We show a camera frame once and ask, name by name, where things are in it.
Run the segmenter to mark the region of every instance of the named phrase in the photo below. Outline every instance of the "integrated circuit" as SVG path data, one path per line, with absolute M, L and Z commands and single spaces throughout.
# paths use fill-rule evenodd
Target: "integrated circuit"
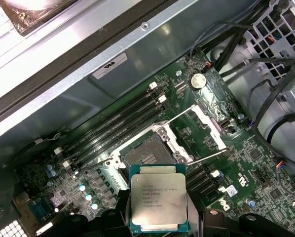
M 260 152 L 257 149 L 254 149 L 250 152 L 250 156 L 253 160 L 257 160 L 260 157 Z
M 281 192 L 279 191 L 279 189 L 274 189 L 273 191 L 271 191 L 271 192 L 269 193 L 269 195 L 271 196 L 271 198 L 272 198 L 273 200 L 276 200 L 277 198 L 279 198 L 279 197 L 282 196 L 282 194 L 281 194 Z

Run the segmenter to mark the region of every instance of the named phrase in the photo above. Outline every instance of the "small black component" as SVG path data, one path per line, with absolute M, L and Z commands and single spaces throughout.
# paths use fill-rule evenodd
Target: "small black component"
M 60 195 L 62 196 L 62 197 L 64 197 L 65 196 L 65 191 L 64 190 L 62 190 L 62 191 L 60 191 Z
M 227 128 L 224 129 L 227 133 L 231 133 L 234 134 L 236 133 L 236 129 L 233 126 L 229 126 Z
M 250 152 L 250 156 L 253 160 L 256 160 L 260 157 L 260 152 L 257 149 L 254 149 Z
M 222 120 L 221 122 L 219 122 L 219 126 L 222 128 L 222 129 L 226 129 L 227 127 L 229 127 L 231 124 L 231 120 L 229 119 L 225 119 L 225 120 Z
M 273 191 L 271 191 L 271 192 L 269 193 L 269 195 L 271 196 L 271 198 L 272 198 L 273 200 L 276 200 L 277 198 L 279 198 L 279 197 L 282 196 L 281 192 L 280 192 L 278 189 L 274 189 Z

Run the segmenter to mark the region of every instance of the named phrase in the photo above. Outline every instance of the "black dimm slot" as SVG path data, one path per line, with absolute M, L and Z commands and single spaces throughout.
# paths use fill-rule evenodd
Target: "black dimm slot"
M 193 181 L 195 181 L 196 179 L 198 179 L 198 177 L 206 175 L 207 172 L 205 170 L 201 170 L 199 173 L 195 174 L 193 177 L 189 178 L 186 180 L 186 184 L 190 185 L 193 183 Z
M 150 106 L 150 103 L 153 103 L 154 104 L 154 101 L 153 100 L 150 100 L 146 103 L 145 102 L 145 105 L 146 106 Z M 141 103 L 138 104 L 137 107 L 133 108 L 133 109 L 138 109 L 138 112 L 140 112 L 142 109 L 144 109 L 145 106 L 143 107 Z M 120 126 L 124 126 L 124 124 L 127 122 L 128 119 L 133 119 L 133 114 L 132 113 L 129 113 L 125 118 L 124 117 L 120 117 L 120 119 L 116 119 L 114 120 L 112 123 L 110 123 L 106 128 L 104 128 L 104 130 L 100 130 L 98 132 L 96 132 L 93 136 L 89 137 L 88 139 L 84 140 L 81 144 L 79 144 L 78 146 L 74 147 L 73 149 L 70 149 L 69 151 L 69 155 L 73 155 L 74 153 L 77 152 L 77 150 L 84 150 L 84 149 L 87 149 L 89 148 L 90 146 L 96 146 L 98 143 L 101 143 L 102 141 L 99 140 L 98 142 L 96 142 L 96 144 L 91 144 L 92 141 L 98 139 L 99 137 L 101 137 L 104 133 L 107 133 L 109 132 L 109 130 L 113 129 L 113 127 L 117 126 L 118 124 L 120 123 L 123 123 L 121 124 Z
M 156 117 L 157 115 L 161 114 L 163 111 L 156 111 L 151 116 L 145 115 L 143 116 L 145 119 L 141 120 L 139 124 L 137 124 L 134 128 L 127 131 L 125 134 L 123 134 L 121 137 L 116 137 L 113 139 L 110 143 L 104 145 L 102 148 L 100 148 L 98 151 L 96 151 L 94 154 L 92 154 L 90 157 L 88 157 L 86 160 L 82 162 L 82 165 L 88 163 L 90 160 L 94 159 L 96 156 L 100 155 L 105 150 L 109 149 L 110 147 L 114 146 L 119 140 L 125 139 L 127 136 L 131 135 L 133 131 L 135 131 L 137 128 L 142 126 L 145 122 L 148 122 L 152 120 L 152 118 Z
M 101 127 L 105 123 L 107 123 L 107 121 L 112 120 L 113 117 L 115 117 L 115 116 L 117 116 L 119 114 L 126 113 L 127 110 L 131 109 L 131 107 L 134 106 L 135 104 L 137 104 L 141 99 L 149 96 L 152 93 L 154 93 L 154 91 L 149 92 L 149 93 L 147 91 L 143 91 L 141 94 L 139 94 L 134 99 L 132 99 L 129 103 L 123 105 L 118 110 L 116 110 L 112 114 L 108 115 L 106 118 L 103 118 L 103 120 L 101 122 L 99 122 L 98 124 L 96 124 L 95 127 L 92 127 L 91 129 L 89 129 L 88 131 L 86 131 L 85 133 L 83 133 L 82 135 L 80 135 L 79 137 L 77 137 L 76 140 L 81 140 L 84 137 L 90 135 L 92 132 L 96 131 L 99 127 Z
M 106 134 L 103 138 L 101 138 L 99 141 L 97 141 L 95 144 L 90 144 L 86 145 L 83 149 L 83 151 L 80 154 L 76 154 L 76 156 L 82 157 L 87 155 L 88 153 L 92 152 L 92 150 L 95 150 L 96 148 L 98 148 L 101 144 L 107 142 L 107 140 L 109 139 L 109 137 L 114 136 L 114 134 L 117 134 L 118 132 L 124 130 L 127 128 L 127 125 L 131 125 L 131 123 L 140 118 L 142 115 L 144 115 L 146 112 L 151 111 L 153 108 L 155 108 L 154 104 L 150 104 L 148 105 L 144 110 L 140 111 L 139 113 L 137 113 L 134 117 L 130 117 L 130 119 L 125 122 L 123 125 L 121 125 L 120 127 L 118 127 L 116 130 L 113 131 L 113 134 Z
M 200 189 L 202 189 L 203 187 L 207 186 L 210 183 L 211 183 L 211 179 L 209 177 L 206 177 L 204 180 L 202 180 L 202 182 L 196 183 L 196 184 L 190 186 L 187 189 L 190 190 L 190 191 L 200 190 Z

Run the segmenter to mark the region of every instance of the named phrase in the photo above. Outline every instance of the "capacitor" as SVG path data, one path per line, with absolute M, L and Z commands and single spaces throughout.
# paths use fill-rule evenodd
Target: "capacitor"
M 86 194 L 86 196 L 85 196 L 85 199 L 86 199 L 87 201 L 91 201 L 91 200 L 92 200 L 92 198 L 93 198 L 93 196 L 92 196 L 92 194 L 91 194 L 91 193 L 89 193 L 89 194 Z
M 58 205 L 58 206 L 54 209 L 54 211 L 55 211 L 55 212 L 59 212 L 59 211 L 61 211 L 64 207 L 65 207 L 65 204 L 62 203 L 62 204 Z
M 51 175 L 51 177 L 54 177 L 54 176 L 57 175 L 57 173 L 56 173 L 54 170 L 51 170 L 51 171 L 50 171 L 50 175 Z
M 97 210 L 98 209 L 98 206 L 99 206 L 99 204 L 98 204 L 97 201 L 93 202 L 92 205 L 91 205 L 91 207 L 92 207 L 93 210 Z
M 48 165 L 45 167 L 45 169 L 46 169 L 47 171 L 51 171 L 51 170 L 53 169 L 53 167 L 52 167 L 52 165 L 48 164 Z
M 82 191 L 82 192 L 84 192 L 86 190 L 86 185 L 85 184 L 81 184 L 79 186 L 79 190 Z
M 250 207 L 253 208 L 254 206 L 256 206 L 256 202 L 254 200 L 251 200 L 250 198 L 247 198 L 245 200 L 245 203 Z

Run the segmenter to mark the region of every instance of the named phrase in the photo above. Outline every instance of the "black capacitor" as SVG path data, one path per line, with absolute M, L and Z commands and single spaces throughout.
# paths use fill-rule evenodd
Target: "black capacitor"
M 65 204 L 62 203 L 54 208 L 54 212 L 60 212 L 65 207 Z

